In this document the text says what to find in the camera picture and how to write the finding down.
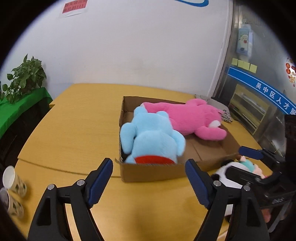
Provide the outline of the right hand holding gripper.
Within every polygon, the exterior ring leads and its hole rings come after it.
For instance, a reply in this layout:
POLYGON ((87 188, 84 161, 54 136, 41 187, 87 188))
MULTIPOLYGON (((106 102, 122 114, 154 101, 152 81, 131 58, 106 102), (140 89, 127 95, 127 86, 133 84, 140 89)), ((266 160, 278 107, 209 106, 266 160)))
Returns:
POLYGON ((266 209, 261 210, 264 221, 266 223, 270 222, 270 220, 271 220, 271 211, 272 211, 272 209, 270 209, 270 208, 266 208, 266 209))

